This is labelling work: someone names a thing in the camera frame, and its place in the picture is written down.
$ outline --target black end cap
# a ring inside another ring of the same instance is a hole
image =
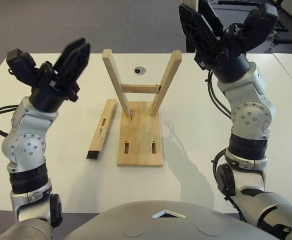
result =
[[[50,195],[50,216],[51,226],[59,227],[62,223],[62,205],[58,194]]]
[[[99,151],[88,151],[86,159],[98,159]]]

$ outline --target wooden stool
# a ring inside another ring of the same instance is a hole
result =
[[[158,109],[181,63],[181,52],[175,50],[172,53],[160,85],[121,84],[111,49],[103,51],[102,59],[122,107],[117,165],[161,167],[163,159]],[[156,96],[153,102],[128,102],[125,93]]]

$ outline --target silver robot arm segment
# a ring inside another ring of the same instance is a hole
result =
[[[265,97],[255,63],[234,83],[218,82],[231,106],[233,127],[225,164],[217,168],[219,190],[240,210],[244,220],[282,240],[292,240],[292,204],[265,192],[264,155],[274,107]]]
[[[224,152],[227,163],[216,171],[214,166],[218,189],[247,223],[281,240],[292,240],[292,205],[264,191],[268,127],[275,109],[265,97],[265,83],[256,64],[245,56],[272,31],[277,9],[257,4],[244,23],[224,29],[207,0],[199,1],[196,7],[189,4],[191,1],[182,2],[180,21],[188,42],[196,49],[195,61],[202,70],[213,72],[231,106],[233,126]]]
[[[69,44],[55,65],[36,68],[33,58],[19,49],[8,53],[9,73],[32,87],[12,117],[12,129],[2,144],[12,191],[16,224],[1,239],[50,240],[62,222],[62,206],[46,167],[46,133],[63,101],[78,99],[78,77],[88,64],[90,44],[84,38]]]
[[[44,153],[47,130],[57,116],[58,112],[36,110],[29,97],[23,98],[13,114],[12,129],[3,141],[2,151],[10,160],[7,166],[13,188],[10,197],[17,222],[22,221],[21,208],[39,200],[42,201],[36,208],[46,203],[47,209],[43,211],[44,215],[37,211],[39,215],[33,217],[51,222],[50,212],[47,212],[52,185],[47,175]]]

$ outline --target wooden leg piece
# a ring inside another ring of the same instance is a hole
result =
[[[161,88],[158,94],[156,94],[154,101],[152,102],[151,109],[150,109],[150,115],[155,116],[158,112],[158,109],[168,91],[168,88],[171,84],[171,81],[173,80],[178,67],[181,63],[182,55],[181,51],[175,50],[172,52],[168,65],[166,67],[164,76],[162,77],[162,80],[160,82]]]
[[[116,94],[118,96],[120,105],[122,107],[122,110],[124,111],[126,116],[130,115],[130,109],[127,105],[127,98],[124,92],[121,89],[121,80],[119,76],[119,72],[116,66],[116,62],[114,59],[114,56],[112,55],[111,49],[104,49],[102,53],[102,59],[104,61],[104,64],[106,66],[106,69],[108,71],[110,80],[114,86],[114,89],[116,91]]]
[[[117,105],[116,99],[108,99],[105,108],[100,117],[98,126],[95,131],[94,138],[90,144],[87,158],[88,159],[98,159],[99,152],[101,152],[102,147],[105,143],[107,132]]]

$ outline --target wooden plank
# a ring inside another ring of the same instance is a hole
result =
[[[130,101],[131,115],[121,114],[119,166],[162,166],[159,113],[151,117],[151,102]]]
[[[118,96],[122,110],[124,111],[126,116],[129,116],[130,109],[127,105],[126,95],[121,89],[121,80],[120,80],[119,72],[118,72],[116,62],[115,62],[111,49],[104,49],[102,53],[102,60],[104,61],[110,80]]]
[[[98,159],[98,154],[101,152],[102,147],[105,143],[105,139],[108,133],[108,129],[117,105],[116,99],[108,99],[102,115],[100,117],[98,126],[96,128],[94,137],[90,144],[87,158],[88,159]]]
[[[121,84],[121,89],[124,93],[136,94],[157,94],[159,93],[160,87],[160,85]]]
[[[158,109],[168,91],[168,88],[178,70],[181,60],[182,60],[181,51],[179,50],[173,51],[170,56],[165,73],[160,82],[160,85],[161,85],[160,91],[158,94],[156,94],[154,101],[152,102],[152,105],[151,105],[150,115],[152,117],[157,114]]]

